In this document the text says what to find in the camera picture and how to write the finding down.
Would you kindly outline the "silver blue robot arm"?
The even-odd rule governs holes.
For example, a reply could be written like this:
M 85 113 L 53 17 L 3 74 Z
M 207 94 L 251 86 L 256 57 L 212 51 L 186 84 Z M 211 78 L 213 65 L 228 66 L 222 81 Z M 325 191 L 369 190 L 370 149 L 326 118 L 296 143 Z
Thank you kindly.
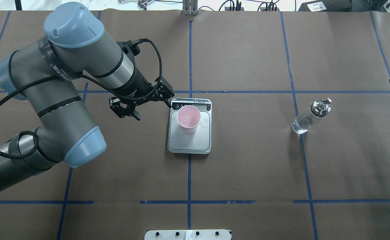
M 50 13 L 44 35 L 0 62 L 0 87 L 27 100 L 41 126 L 0 147 L 0 192 L 65 162 L 76 168 L 102 155 L 107 144 L 72 81 L 87 79 L 113 95 L 110 109 L 140 120 L 138 105 L 171 107 L 172 86 L 149 39 L 116 42 L 86 6 L 68 2 Z

